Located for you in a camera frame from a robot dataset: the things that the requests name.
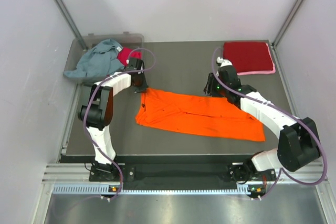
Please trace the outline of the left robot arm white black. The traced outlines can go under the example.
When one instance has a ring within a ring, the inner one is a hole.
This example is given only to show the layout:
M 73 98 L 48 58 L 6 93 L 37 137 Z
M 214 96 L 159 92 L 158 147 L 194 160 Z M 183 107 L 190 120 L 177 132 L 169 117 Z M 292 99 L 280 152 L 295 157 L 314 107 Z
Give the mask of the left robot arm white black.
M 144 68 L 142 59 L 130 58 L 121 71 L 83 86 L 84 95 L 78 109 L 78 118 L 83 122 L 85 133 L 89 134 L 94 147 L 95 157 L 89 176 L 91 182 L 112 182 L 120 178 L 110 135 L 113 99 L 129 87 L 134 87 L 135 93 L 146 91 L 148 85 Z

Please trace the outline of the orange t shirt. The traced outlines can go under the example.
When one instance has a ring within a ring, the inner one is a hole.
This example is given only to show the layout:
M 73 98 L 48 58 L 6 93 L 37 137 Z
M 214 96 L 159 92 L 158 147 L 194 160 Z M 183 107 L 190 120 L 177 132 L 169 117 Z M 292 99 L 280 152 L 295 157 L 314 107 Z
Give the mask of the orange t shirt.
M 177 133 L 252 142 L 266 140 L 262 123 L 225 98 L 148 88 L 141 94 L 135 120 L 141 126 Z

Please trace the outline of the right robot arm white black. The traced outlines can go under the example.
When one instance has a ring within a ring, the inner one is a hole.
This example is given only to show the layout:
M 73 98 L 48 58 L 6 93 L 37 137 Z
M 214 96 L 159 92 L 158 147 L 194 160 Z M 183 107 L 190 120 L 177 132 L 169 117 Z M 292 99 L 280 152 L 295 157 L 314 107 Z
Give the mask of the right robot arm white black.
M 278 138 L 278 146 L 262 151 L 244 161 L 245 174 L 258 179 L 265 170 L 281 169 L 295 172 L 322 156 L 314 120 L 299 119 L 277 109 L 255 88 L 242 84 L 235 67 L 224 60 L 216 72 L 208 74 L 204 93 L 225 97 L 240 110 L 252 115 Z

